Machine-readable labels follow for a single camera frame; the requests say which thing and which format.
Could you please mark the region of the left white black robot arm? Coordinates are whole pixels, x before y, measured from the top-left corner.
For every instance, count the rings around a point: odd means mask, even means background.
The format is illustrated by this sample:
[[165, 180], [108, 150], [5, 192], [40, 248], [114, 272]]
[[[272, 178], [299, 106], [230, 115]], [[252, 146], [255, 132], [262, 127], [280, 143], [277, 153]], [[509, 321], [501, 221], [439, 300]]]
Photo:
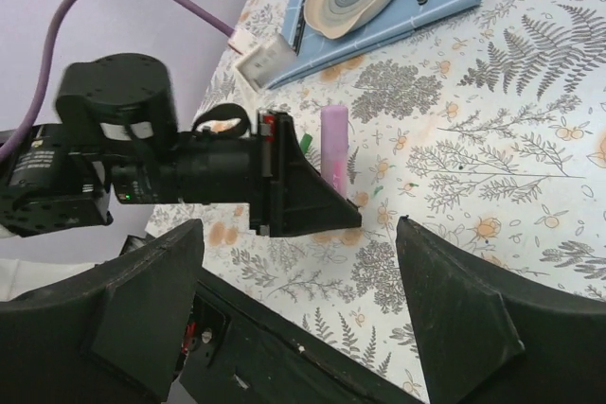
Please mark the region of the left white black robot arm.
[[70, 65], [57, 124], [37, 125], [1, 166], [1, 225], [32, 237], [108, 225], [123, 204], [245, 203], [267, 237], [357, 228], [341, 196], [299, 148], [293, 119], [217, 105], [180, 131], [167, 67], [141, 54]]

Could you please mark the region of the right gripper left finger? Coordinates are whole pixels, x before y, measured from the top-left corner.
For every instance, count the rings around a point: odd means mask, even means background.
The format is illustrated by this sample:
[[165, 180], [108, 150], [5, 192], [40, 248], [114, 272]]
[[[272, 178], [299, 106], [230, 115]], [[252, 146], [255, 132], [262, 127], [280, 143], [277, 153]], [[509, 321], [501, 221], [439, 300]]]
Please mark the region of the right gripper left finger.
[[189, 220], [1, 306], [4, 403], [162, 403], [204, 257]]

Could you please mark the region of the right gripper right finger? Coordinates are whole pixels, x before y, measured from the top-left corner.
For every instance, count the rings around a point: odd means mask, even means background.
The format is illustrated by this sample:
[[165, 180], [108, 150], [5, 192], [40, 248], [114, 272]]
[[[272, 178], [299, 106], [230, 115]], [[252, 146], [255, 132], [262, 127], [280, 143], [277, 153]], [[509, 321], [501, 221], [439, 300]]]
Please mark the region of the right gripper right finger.
[[604, 402], [604, 303], [508, 272], [408, 217], [396, 248], [431, 402]]

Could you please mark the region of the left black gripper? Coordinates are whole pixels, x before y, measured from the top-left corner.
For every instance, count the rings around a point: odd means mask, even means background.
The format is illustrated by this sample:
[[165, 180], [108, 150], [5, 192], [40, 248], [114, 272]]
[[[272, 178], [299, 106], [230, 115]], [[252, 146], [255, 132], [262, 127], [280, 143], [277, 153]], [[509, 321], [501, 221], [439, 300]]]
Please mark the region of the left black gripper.
[[186, 203], [246, 203], [249, 228], [260, 236], [300, 237], [358, 228], [362, 215], [309, 163], [293, 118], [245, 110], [200, 114], [177, 151], [179, 196]]

